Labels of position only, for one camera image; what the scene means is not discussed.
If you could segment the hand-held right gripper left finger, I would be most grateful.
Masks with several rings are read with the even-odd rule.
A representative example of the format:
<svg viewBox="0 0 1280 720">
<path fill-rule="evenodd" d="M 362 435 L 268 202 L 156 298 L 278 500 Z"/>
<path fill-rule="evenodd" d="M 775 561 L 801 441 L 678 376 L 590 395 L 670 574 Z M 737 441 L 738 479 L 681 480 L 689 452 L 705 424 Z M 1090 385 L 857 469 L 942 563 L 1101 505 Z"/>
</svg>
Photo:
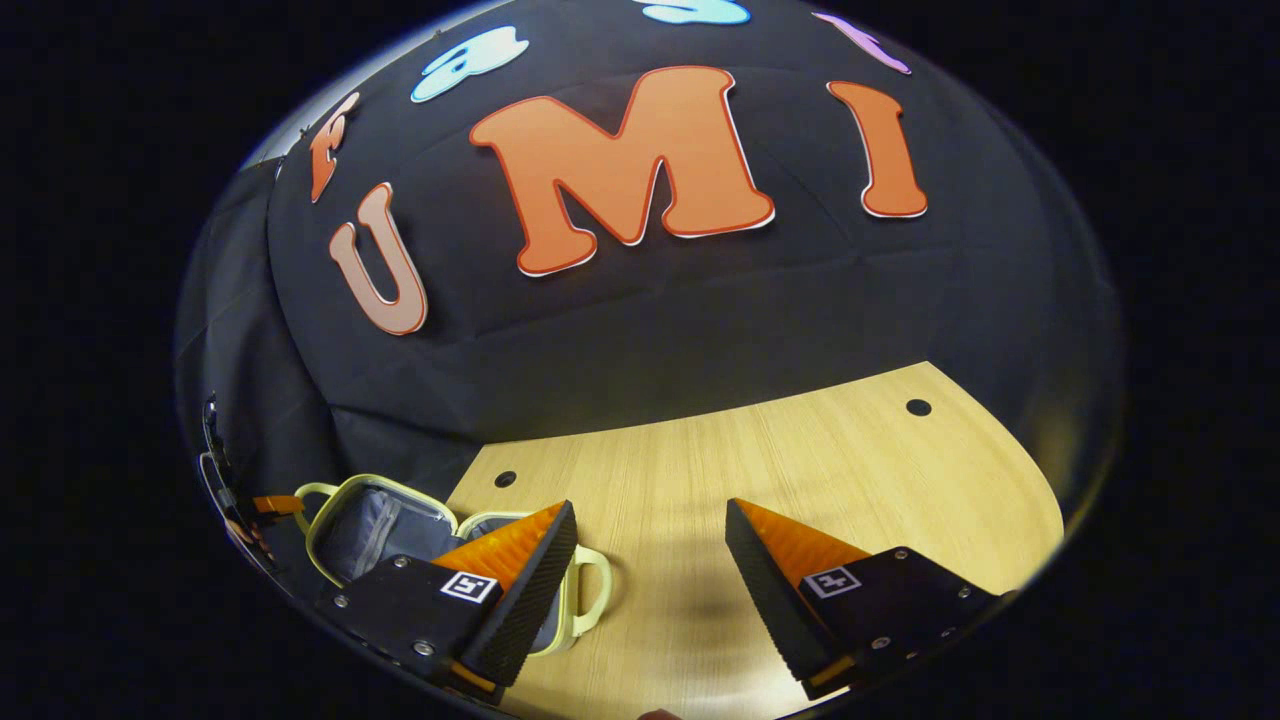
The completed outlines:
<svg viewBox="0 0 1280 720">
<path fill-rule="evenodd" d="M 564 500 L 438 559 L 385 559 L 315 609 L 411 676 L 497 703 L 526 662 L 577 539 Z"/>
</svg>

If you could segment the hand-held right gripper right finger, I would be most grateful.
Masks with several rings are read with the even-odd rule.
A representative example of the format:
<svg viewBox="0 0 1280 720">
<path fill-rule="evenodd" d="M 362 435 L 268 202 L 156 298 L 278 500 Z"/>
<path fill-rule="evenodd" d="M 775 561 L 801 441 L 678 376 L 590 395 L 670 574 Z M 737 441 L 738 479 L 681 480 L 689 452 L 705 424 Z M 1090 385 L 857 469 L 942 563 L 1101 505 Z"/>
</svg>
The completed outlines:
<svg viewBox="0 0 1280 720">
<path fill-rule="evenodd" d="M 809 700 L 923 665 L 1018 593 L 1016 578 L 919 544 L 869 550 L 746 498 L 724 542 L 774 651 Z"/>
</svg>

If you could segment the small cream suitcase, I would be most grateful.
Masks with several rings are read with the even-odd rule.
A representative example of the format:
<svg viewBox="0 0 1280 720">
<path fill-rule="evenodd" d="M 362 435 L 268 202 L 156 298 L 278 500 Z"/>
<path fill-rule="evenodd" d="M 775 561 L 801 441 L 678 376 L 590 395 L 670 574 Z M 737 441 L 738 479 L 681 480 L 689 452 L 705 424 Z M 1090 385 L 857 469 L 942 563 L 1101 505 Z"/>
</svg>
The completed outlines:
<svg viewBox="0 0 1280 720">
<path fill-rule="evenodd" d="M 339 486 L 307 483 L 294 491 L 293 501 L 308 557 L 335 587 L 394 555 L 434 560 L 527 515 L 494 511 L 461 519 L 440 500 L 375 474 L 358 474 Z M 591 632 L 609 609 L 613 589 L 611 560 L 577 544 L 530 657 L 566 651 Z"/>
</svg>

